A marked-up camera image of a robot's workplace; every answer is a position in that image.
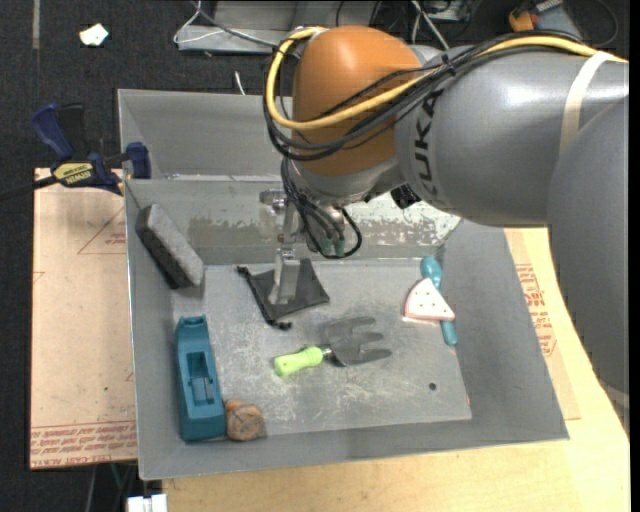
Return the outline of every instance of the green handle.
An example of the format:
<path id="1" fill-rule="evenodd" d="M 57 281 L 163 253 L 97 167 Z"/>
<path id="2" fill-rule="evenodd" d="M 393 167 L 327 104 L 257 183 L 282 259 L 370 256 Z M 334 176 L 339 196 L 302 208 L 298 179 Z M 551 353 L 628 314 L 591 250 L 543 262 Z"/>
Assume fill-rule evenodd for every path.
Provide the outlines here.
<path id="1" fill-rule="evenodd" d="M 303 368 L 317 366 L 322 362 L 322 359 L 324 359 L 324 355 L 320 347 L 307 347 L 295 354 L 276 357 L 273 366 L 276 369 L 276 374 L 284 377 Z"/>

